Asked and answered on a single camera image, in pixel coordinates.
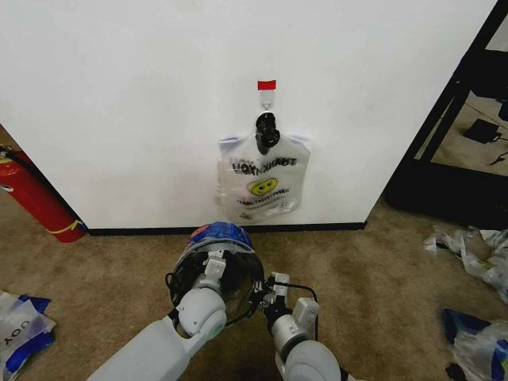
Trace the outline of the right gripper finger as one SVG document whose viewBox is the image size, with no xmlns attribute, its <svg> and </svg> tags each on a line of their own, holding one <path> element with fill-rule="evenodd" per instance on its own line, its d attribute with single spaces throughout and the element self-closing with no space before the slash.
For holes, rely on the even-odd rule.
<svg viewBox="0 0 508 381">
<path fill-rule="evenodd" d="M 250 294 L 250 304 L 252 308 L 260 308 L 264 304 L 264 298 L 267 294 L 266 284 L 263 280 L 256 280 L 252 285 Z"/>
<path fill-rule="evenodd" d="M 286 297 L 290 279 L 288 274 L 273 271 L 267 278 L 267 285 L 276 297 Z"/>
</svg>

